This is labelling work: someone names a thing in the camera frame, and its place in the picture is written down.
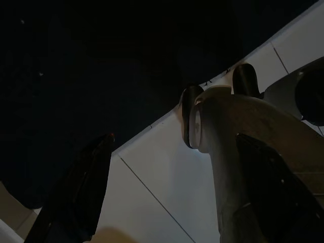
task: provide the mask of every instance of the dark background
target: dark background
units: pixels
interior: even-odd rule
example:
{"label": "dark background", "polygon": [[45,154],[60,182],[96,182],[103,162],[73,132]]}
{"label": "dark background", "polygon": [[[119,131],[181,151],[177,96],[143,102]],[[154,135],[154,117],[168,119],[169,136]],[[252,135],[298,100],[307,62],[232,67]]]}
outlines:
{"label": "dark background", "polygon": [[1,180],[25,206],[41,207],[87,143],[113,132],[121,146],[188,83],[220,74],[314,2],[4,3]]}

